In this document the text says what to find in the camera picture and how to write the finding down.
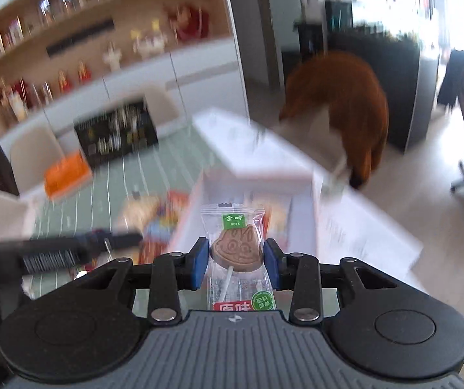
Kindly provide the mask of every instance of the red decoration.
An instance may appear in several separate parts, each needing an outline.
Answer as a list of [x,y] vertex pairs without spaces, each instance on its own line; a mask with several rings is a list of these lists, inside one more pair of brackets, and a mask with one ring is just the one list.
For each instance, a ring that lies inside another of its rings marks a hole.
[[29,98],[29,86],[23,79],[19,79],[12,85],[12,92],[19,93],[21,100],[25,103],[27,108],[33,107],[32,101]]
[[167,17],[179,42],[206,38],[209,35],[209,14],[191,4],[179,5],[176,10],[166,8]]
[[59,90],[61,93],[68,93],[73,89],[72,83],[69,81],[68,76],[62,70],[59,70]]
[[91,80],[91,71],[86,67],[86,64],[84,64],[84,62],[82,61],[79,62],[78,71],[79,71],[79,82],[81,82],[81,84],[84,84]]

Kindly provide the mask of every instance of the black cabinet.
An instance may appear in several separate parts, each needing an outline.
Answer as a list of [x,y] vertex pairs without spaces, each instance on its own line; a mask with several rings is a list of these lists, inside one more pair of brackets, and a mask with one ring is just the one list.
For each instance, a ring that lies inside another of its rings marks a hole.
[[439,57],[425,57],[408,41],[338,32],[328,35],[329,50],[365,60],[387,94],[388,142],[405,152],[424,140],[434,103]]

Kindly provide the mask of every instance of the lollipop stick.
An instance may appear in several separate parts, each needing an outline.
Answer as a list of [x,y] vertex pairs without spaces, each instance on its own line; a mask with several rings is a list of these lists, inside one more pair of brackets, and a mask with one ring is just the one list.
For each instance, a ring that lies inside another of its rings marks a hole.
[[230,280],[232,279],[232,272],[233,272],[233,266],[228,266],[227,277],[225,278],[225,283],[223,284],[223,289],[221,290],[221,293],[220,293],[220,299],[217,301],[218,303],[222,303],[223,301],[225,301],[228,287],[230,285]]

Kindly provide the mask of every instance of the metal screw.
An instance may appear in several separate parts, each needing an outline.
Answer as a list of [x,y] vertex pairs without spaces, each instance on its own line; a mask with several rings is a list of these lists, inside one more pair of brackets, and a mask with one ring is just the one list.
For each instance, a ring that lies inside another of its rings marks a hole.
[[300,322],[313,322],[320,317],[320,314],[315,309],[296,309],[293,316]]
[[151,313],[151,317],[158,322],[170,322],[176,318],[176,312],[173,309],[156,309]]
[[228,320],[231,321],[232,323],[237,323],[243,320],[243,318],[239,316],[239,314],[234,314],[233,316],[230,316]]

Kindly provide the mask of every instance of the black cloth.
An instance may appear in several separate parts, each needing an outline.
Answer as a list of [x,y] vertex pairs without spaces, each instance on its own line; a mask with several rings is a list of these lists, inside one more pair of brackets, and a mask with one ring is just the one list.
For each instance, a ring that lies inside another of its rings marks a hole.
[[446,75],[441,84],[437,103],[453,107],[464,90],[464,51],[453,50],[446,65]]

